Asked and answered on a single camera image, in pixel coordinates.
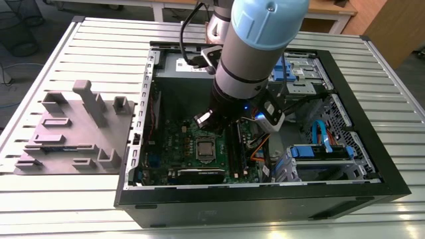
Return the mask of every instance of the chip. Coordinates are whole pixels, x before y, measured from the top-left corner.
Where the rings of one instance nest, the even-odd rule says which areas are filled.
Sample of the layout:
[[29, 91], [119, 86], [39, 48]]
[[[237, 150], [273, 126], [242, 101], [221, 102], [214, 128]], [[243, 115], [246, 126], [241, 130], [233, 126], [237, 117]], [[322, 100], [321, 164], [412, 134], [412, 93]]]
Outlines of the chip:
[[195, 138], [195, 157], [205, 164], [214, 160], [214, 136]]
[[213, 143], [211, 142], [198, 142], [198, 155], [213, 155]]

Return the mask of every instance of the slotted metal surface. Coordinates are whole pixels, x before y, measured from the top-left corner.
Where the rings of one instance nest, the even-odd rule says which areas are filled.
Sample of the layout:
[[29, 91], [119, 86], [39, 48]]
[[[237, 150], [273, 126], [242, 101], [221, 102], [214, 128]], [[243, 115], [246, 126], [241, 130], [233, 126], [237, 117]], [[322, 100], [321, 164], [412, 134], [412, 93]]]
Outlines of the slotted metal surface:
[[[328, 50], [411, 195], [330, 221], [142, 230], [113, 208], [117, 175], [14, 176], [13, 164], [33, 133], [49, 91], [75, 99], [71, 82], [90, 80], [103, 100], [135, 101], [149, 41], [178, 39], [179, 25], [86, 18], [71, 23], [0, 136], [0, 235], [42, 238], [422, 238], [425, 225], [425, 124], [416, 105], [372, 45], [356, 36], [301, 32], [291, 48]], [[205, 28], [186, 28], [186, 42], [205, 41]]]

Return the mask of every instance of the light blue robot arm cap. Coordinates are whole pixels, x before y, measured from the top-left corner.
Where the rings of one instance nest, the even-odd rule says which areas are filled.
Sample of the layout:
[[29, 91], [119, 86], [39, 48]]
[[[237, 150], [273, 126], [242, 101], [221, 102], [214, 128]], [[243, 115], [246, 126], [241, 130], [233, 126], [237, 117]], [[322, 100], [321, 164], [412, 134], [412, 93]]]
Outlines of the light blue robot arm cap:
[[241, 40], [253, 48], [270, 51], [295, 37], [309, 0], [234, 0], [231, 25]]

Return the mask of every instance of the green circuit board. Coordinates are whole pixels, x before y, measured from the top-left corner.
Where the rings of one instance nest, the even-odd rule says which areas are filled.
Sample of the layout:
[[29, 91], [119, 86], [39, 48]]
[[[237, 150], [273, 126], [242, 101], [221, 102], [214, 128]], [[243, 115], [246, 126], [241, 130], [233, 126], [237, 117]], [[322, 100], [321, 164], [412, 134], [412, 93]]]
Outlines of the green circuit board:
[[[249, 122], [239, 123], [241, 135], [245, 140], [251, 139]], [[197, 139], [207, 138], [214, 141], [214, 160], [201, 161], [197, 159]], [[153, 185], [169, 185], [169, 168], [197, 168], [197, 169], [222, 169], [225, 171], [223, 183], [254, 183], [258, 182], [258, 172], [255, 167], [245, 169], [246, 174], [234, 178], [229, 173], [227, 152], [225, 133], [222, 135], [198, 129], [193, 119], [182, 121], [165, 121], [159, 155], [155, 157], [158, 164], [151, 170], [150, 180]]]

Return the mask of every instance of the blue led light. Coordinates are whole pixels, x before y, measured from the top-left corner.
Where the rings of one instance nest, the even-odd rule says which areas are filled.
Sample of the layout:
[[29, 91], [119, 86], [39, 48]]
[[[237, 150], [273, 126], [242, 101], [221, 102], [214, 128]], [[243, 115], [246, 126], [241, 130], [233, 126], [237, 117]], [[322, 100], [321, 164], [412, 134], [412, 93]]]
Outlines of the blue led light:
[[258, 113], [254, 118], [262, 118], [263, 117], [263, 114], [262, 113]]

